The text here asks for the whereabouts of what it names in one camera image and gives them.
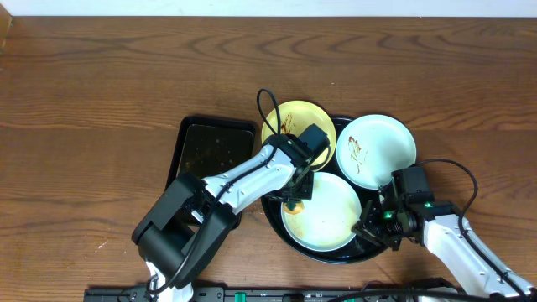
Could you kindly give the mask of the yellow green sponge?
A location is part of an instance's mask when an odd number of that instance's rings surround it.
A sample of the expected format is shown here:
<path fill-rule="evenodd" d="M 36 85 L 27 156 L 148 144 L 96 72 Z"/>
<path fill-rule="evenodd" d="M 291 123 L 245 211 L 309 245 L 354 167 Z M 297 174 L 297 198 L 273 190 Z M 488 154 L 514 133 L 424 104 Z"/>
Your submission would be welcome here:
<path fill-rule="evenodd" d="M 302 201 L 287 201 L 283 204 L 283 210 L 287 214 L 297 215 L 304 210 L 304 203 Z"/>

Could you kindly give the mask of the light blue plate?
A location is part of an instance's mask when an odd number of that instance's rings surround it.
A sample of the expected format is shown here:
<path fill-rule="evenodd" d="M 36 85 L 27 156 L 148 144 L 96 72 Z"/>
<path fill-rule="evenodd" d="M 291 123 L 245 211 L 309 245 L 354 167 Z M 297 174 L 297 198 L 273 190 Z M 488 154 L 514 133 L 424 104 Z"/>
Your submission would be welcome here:
<path fill-rule="evenodd" d="M 362 205 L 357 192 L 341 177 L 315 172 L 310 200 L 291 213 L 281 207 L 284 229 L 300 246 L 314 252 L 332 252 L 347 245 L 356 234 Z"/>
<path fill-rule="evenodd" d="M 380 114 L 359 117 L 346 125 L 336 143 L 336 161 L 353 184 L 376 190 L 391 181 L 391 173 L 414 164 L 417 147 L 399 120 Z"/>

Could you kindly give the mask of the yellow plate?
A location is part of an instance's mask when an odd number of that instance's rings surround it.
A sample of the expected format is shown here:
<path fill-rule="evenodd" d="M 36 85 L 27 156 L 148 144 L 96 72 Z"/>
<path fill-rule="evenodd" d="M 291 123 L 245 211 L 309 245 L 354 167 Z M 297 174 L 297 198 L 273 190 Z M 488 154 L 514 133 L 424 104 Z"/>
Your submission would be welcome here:
<path fill-rule="evenodd" d="M 331 160 L 336 149 L 336 129 L 328 114 L 319 106 L 306 101 L 289 101 L 279 105 L 282 134 L 299 136 L 311 124 L 324 131 L 329 140 L 329 147 L 312 163 L 314 172 L 324 168 Z"/>

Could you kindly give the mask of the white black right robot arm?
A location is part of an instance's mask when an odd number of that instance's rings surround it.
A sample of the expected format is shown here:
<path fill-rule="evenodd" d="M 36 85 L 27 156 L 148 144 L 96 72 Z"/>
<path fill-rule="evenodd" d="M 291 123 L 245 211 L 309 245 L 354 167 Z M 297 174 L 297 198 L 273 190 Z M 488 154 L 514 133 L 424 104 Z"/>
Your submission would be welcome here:
<path fill-rule="evenodd" d="M 430 191 L 390 189 L 383 202 L 369 201 L 352 228 L 360 238 L 394 251 L 407 238 L 437 256 L 469 295 L 531 299 L 536 287 L 514 273 L 477 236 L 449 201 Z"/>

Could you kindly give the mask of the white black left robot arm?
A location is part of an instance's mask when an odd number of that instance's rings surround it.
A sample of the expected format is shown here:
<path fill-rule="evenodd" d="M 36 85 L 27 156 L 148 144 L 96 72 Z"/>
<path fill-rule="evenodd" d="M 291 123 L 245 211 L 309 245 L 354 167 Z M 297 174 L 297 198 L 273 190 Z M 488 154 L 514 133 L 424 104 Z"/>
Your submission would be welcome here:
<path fill-rule="evenodd" d="M 325 133 L 275 134 L 257 155 L 227 172 L 177 176 L 132 234 L 153 271 L 148 296 L 190 299 L 190 284 L 214 258 L 238 213 L 263 196 L 293 209 L 309 200 L 310 166 L 329 146 Z"/>

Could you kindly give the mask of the black round tray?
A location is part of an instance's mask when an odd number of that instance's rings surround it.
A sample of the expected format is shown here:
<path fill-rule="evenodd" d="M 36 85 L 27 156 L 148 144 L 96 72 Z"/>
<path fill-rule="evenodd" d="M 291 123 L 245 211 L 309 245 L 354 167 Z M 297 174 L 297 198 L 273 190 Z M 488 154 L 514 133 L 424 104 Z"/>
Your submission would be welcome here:
<path fill-rule="evenodd" d="M 338 138 L 342 129 L 353 120 L 349 117 L 334 117 L 332 122 L 336 129 L 336 137 Z M 378 189 L 368 190 L 353 184 L 348 180 L 339 169 L 336 161 L 336 150 L 334 157 L 328 164 L 318 172 L 327 172 L 335 174 L 343 178 L 356 192 L 362 205 L 362 209 L 370 200 L 380 201 Z M 305 255 L 308 258 L 315 259 L 323 263 L 357 263 L 374 258 L 386 250 L 386 247 L 375 246 L 371 242 L 361 239 L 357 235 L 347 245 L 332 252 L 314 252 L 300 246 L 295 242 L 288 232 L 284 229 L 282 217 L 280 214 L 282 203 L 262 199 L 262 206 L 265 216 L 271 227 L 276 231 L 278 236 L 282 238 L 290 247 L 297 252 Z"/>

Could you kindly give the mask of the black rectangular tray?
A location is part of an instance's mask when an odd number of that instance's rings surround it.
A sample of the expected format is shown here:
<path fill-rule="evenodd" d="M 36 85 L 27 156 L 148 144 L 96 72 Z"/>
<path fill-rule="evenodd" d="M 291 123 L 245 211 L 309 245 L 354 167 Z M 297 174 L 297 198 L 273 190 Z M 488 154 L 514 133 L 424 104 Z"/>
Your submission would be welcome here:
<path fill-rule="evenodd" d="M 201 179 L 251 159 L 257 130 L 251 121 L 202 115 L 183 118 L 166 184 L 179 174 L 191 173 Z"/>

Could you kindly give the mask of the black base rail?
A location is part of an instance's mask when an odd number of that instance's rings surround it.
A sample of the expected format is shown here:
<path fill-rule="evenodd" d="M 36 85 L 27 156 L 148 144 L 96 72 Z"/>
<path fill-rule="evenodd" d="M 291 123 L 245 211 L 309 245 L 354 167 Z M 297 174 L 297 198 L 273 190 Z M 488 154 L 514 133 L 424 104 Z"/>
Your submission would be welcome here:
<path fill-rule="evenodd" d="M 322 302 L 351 294 L 350 290 L 320 289 L 224 289 L 220 287 L 194 288 L 193 302 Z M 157 299 L 146 293 L 144 286 L 130 288 L 91 288 L 83 294 L 84 302 L 142 302 L 164 301 L 164 295 Z"/>

